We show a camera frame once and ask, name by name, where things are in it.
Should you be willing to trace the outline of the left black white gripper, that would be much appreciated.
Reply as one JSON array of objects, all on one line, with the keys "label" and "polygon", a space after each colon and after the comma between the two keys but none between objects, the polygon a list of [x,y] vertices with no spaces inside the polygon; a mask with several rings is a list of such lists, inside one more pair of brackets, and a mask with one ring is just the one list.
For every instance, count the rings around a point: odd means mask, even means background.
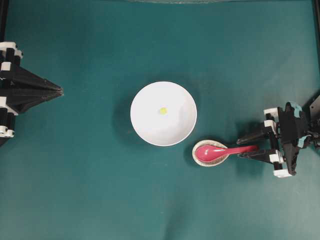
[{"label": "left black white gripper", "polygon": [[50,95],[10,95],[0,94],[0,137],[15,136],[16,116],[25,113],[32,107],[48,102],[63,95],[63,88],[42,78],[20,66],[23,53],[15,42],[0,43],[0,89],[6,90],[13,86],[31,89],[49,90],[56,93]]}]

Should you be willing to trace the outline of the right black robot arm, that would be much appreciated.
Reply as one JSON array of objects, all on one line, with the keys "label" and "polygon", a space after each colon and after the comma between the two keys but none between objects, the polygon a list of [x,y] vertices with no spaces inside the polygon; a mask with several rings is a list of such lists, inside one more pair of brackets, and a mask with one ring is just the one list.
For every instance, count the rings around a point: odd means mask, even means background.
[{"label": "right black robot arm", "polygon": [[264,122],[236,144],[269,140],[270,148],[250,150],[238,156],[272,164],[273,175],[278,178],[295,176],[300,150],[310,144],[317,150],[320,148],[320,98],[314,98],[308,107],[288,101],[283,108],[268,108],[263,113]]}]

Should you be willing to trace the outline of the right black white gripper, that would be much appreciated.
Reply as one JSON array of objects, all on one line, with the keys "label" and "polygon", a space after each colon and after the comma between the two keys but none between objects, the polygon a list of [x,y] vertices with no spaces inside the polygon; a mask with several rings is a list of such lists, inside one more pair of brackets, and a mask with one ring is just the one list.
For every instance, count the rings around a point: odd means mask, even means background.
[{"label": "right black white gripper", "polygon": [[308,139],[309,124],[302,107],[288,101],[284,108],[274,107],[263,111],[265,116],[264,126],[251,133],[240,137],[236,144],[248,144],[268,138],[273,133],[280,140],[282,148],[261,149],[253,152],[238,154],[241,158],[254,159],[268,164],[275,164],[273,175],[277,178],[287,178],[296,175],[297,158],[299,151],[305,147]]}]

